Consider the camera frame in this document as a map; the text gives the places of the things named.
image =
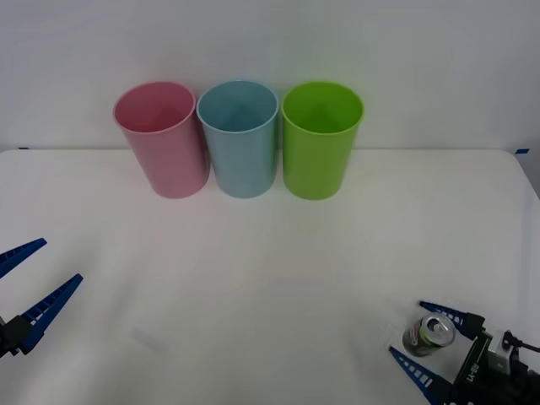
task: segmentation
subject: white backdrop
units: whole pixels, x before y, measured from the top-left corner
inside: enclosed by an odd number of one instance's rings
[[[3,0],[0,148],[122,148],[126,89],[231,78],[351,86],[360,147],[533,147],[539,21],[535,0]]]

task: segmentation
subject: white table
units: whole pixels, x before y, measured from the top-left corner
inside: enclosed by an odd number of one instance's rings
[[[130,151],[9,151],[0,224],[0,251],[49,242],[0,281],[4,319],[84,276],[0,360],[3,405],[426,403],[386,351],[418,299],[540,343],[540,203],[505,152],[355,151],[308,202],[281,173],[251,200],[213,177],[167,200]]]

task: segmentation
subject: cable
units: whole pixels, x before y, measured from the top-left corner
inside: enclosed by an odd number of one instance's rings
[[[527,350],[531,350],[532,352],[540,353],[540,348],[537,348],[535,346],[531,346],[530,344],[521,342],[522,348],[526,348]]]
[[[526,348],[532,352],[540,353],[540,348],[524,343],[522,340],[512,335],[510,331],[506,331],[503,336],[503,349],[508,350],[510,346],[514,346],[515,348]]]

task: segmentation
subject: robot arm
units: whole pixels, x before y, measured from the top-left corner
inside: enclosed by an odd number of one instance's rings
[[[38,239],[0,255],[0,278],[44,245],[46,241]],[[83,277],[76,274],[24,314],[7,323],[0,318],[0,358],[8,352],[28,354],[82,281]]]
[[[491,336],[484,318],[437,304],[420,301],[428,311],[448,316],[457,331],[473,344],[453,384],[397,349],[390,353],[432,405],[538,405],[540,375],[519,360],[519,348],[527,345],[508,332]]]

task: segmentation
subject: plastic cup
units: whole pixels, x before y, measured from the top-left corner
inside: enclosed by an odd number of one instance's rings
[[[172,82],[142,84],[116,102],[116,123],[160,196],[188,197],[208,180],[196,102],[190,90]]]
[[[339,188],[364,114],[349,88],[309,82],[283,98],[283,180],[296,196],[319,200]]]
[[[276,176],[278,97],[249,81],[220,84],[204,93],[197,114],[219,187],[232,197],[264,193]]]

